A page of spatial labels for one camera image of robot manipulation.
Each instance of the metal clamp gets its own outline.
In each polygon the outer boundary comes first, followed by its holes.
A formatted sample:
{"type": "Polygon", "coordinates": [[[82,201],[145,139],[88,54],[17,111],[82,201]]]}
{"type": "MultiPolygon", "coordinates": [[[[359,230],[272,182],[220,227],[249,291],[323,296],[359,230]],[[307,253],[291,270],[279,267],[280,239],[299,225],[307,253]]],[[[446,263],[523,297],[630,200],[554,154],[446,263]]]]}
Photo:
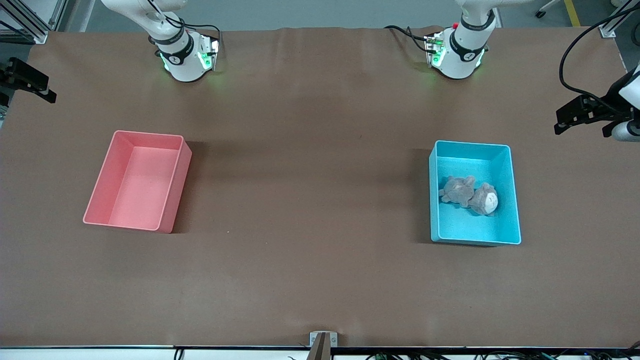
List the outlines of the metal clamp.
{"type": "Polygon", "coordinates": [[[0,0],[0,8],[6,11],[32,37],[36,44],[44,44],[51,28],[22,0],[0,0]]]}
{"type": "Polygon", "coordinates": [[[338,346],[338,333],[332,331],[314,331],[309,333],[309,355],[307,360],[331,359],[331,348],[338,346]]]}

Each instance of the pink bin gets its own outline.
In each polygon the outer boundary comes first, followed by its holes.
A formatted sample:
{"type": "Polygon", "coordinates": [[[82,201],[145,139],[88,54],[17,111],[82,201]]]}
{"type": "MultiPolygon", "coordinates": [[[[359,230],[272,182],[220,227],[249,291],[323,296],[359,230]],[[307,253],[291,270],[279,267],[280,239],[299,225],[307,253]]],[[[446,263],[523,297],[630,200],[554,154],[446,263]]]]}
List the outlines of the pink bin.
{"type": "Polygon", "coordinates": [[[84,223],[171,233],[190,161],[182,136],[116,131],[84,223]]]}

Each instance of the plush toy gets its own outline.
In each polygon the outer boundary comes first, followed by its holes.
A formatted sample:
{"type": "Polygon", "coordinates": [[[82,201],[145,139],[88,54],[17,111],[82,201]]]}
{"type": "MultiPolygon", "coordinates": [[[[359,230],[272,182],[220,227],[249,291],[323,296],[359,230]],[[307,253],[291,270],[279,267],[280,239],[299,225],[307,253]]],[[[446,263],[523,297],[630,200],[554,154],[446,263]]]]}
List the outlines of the plush toy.
{"type": "Polygon", "coordinates": [[[475,183],[476,179],[471,175],[467,178],[449,176],[444,189],[439,191],[442,202],[457,202],[463,208],[467,208],[469,199],[474,196],[475,183]]]}
{"type": "Polygon", "coordinates": [[[483,183],[469,200],[469,207],[480,215],[491,215],[498,207],[498,193],[493,185],[483,183]]]}

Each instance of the black bracket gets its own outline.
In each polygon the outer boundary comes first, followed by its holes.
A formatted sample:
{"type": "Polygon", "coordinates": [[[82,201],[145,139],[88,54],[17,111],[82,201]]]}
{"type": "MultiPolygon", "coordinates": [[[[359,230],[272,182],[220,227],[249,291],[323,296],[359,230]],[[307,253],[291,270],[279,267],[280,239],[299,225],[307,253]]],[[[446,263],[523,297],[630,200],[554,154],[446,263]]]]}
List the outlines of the black bracket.
{"type": "Polygon", "coordinates": [[[49,77],[18,58],[9,58],[0,72],[0,86],[34,93],[52,104],[57,98],[49,89],[49,77]]]}
{"type": "Polygon", "coordinates": [[[619,78],[602,97],[602,100],[610,107],[604,106],[588,95],[580,94],[556,110],[557,123],[554,125],[556,135],[564,133],[572,126],[609,121],[610,123],[602,128],[602,136],[608,138],[616,125],[630,120],[633,120],[633,123],[639,122],[639,110],[618,93],[620,89],[633,80],[634,71],[635,69],[632,69],[622,78],[619,78]]]}

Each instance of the blue plastic box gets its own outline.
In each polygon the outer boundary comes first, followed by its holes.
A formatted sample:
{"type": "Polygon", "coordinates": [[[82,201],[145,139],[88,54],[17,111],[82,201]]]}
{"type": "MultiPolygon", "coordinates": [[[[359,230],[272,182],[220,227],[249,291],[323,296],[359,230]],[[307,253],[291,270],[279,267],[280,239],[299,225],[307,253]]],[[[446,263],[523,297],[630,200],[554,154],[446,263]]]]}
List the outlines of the blue plastic box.
{"type": "Polygon", "coordinates": [[[429,187],[433,241],[485,246],[518,245],[522,241],[511,149],[507,145],[437,141],[429,156],[429,187]],[[482,183],[494,185],[498,193],[494,216],[442,202],[438,190],[449,175],[475,176],[476,189],[482,183]]]}

